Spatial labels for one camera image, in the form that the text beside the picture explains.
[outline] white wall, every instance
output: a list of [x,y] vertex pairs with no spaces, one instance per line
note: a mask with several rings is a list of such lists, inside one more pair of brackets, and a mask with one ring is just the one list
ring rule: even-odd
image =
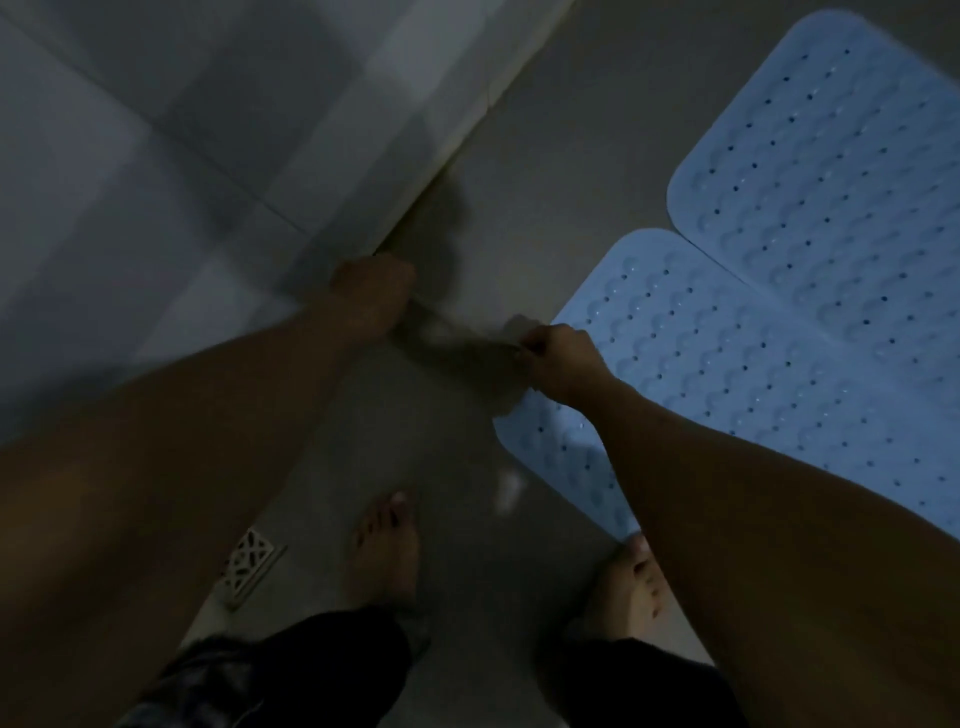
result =
[[0,436],[371,250],[572,0],[0,0]]

